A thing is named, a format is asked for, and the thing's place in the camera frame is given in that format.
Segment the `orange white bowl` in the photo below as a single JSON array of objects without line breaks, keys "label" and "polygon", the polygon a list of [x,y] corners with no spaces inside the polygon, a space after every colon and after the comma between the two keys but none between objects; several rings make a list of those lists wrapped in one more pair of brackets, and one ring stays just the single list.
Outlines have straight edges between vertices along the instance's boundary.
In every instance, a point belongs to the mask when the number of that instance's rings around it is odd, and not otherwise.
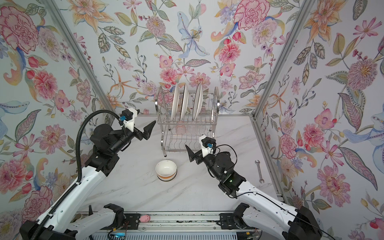
[{"label": "orange white bowl", "polygon": [[177,165],[173,161],[163,160],[156,165],[155,171],[161,181],[169,182],[177,175]]}]

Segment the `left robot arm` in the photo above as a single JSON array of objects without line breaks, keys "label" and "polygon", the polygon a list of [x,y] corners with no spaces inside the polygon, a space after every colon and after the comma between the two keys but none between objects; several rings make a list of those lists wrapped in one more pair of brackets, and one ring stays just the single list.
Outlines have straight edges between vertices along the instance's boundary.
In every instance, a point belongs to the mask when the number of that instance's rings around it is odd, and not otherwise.
[{"label": "left robot arm", "polygon": [[124,151],[136,138],[148,140],[156,122],[144,127],[135,127],[133,121],[124,121],[120,130],[113,130],[108,124],[95,128],[91,141],[93,153],[85,164],[81,164],[78,180],[35,221],[26,221],[20,228],[24,240],[83,240],[103,229],[121,228],[126,217],[124,209],[115,204],[107,204],[100,213],[82,219],[71,225],[75,213],[92,191],[112,172],[119,161],[118,153]]}]

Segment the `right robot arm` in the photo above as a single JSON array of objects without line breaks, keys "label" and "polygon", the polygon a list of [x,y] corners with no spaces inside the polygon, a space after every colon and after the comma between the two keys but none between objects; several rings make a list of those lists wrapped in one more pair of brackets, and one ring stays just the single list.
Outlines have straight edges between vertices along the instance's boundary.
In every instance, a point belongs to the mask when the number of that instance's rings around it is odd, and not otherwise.
[{"label": "right robot arm", "polygon": [[190,161],[205,164],[209,173],[219,181],[219,189],[241,202],[240,212],[234,214],[240,228],[253,227],[279,240],[320,240],[323,237],[308,208],[297,209],[259,190],[235,171],[229,152],[216,153],[216,149],[212,144],[202,146],[198,152],[186,147]]}]

